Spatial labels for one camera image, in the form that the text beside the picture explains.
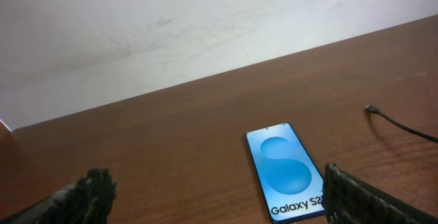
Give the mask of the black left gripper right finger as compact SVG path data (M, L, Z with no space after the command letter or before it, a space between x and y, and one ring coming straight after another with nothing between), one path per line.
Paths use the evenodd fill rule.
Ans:
M327 164L322 207L329 223L437 224L437 218Z

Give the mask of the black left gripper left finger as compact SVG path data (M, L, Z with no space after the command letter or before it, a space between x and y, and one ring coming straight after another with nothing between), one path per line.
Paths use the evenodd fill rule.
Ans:
M93 168L74 184L1 219L1 224L107 224L115 198L116 182L109 170Z

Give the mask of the blue Galaxy smartphone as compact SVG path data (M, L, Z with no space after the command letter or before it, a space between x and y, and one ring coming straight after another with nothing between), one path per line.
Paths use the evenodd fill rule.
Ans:
M246 139L273 223L326 214L322 174L289 123L253 130Z

